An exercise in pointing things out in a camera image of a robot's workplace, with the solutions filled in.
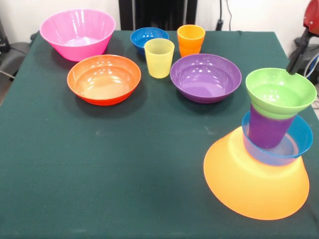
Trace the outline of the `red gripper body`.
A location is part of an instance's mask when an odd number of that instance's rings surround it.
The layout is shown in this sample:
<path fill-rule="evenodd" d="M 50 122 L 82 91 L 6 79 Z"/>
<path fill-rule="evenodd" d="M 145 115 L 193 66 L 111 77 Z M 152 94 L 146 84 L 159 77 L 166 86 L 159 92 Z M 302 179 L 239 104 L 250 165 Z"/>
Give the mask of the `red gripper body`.
<path fill-rule="evenodd" d="M 304 14 L 304 27 L 315 35 L 319 34 L 319 0 L 311 0 Z"/>

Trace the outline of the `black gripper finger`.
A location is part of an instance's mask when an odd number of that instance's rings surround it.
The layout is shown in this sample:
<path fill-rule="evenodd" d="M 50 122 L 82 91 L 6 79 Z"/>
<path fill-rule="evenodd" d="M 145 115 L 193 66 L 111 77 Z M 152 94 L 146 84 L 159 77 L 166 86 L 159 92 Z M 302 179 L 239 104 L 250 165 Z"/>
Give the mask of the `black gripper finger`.
<path fill-rule="evenodd" d="M 299 70 L 304 57 L 304 52 L 306 48 L 308 47 L 309 41 L 311 38 L 312 38 L 312 33 L 309 31 L 308 28 L 306 28 L 300 38 L 299 46 L 296 48 L 295 52 L 292 54 L 290 58 L 290 62 L 288 66 L 286 67 L 286 71 L 290 75 L 296 74 L 297 71 Z"/>

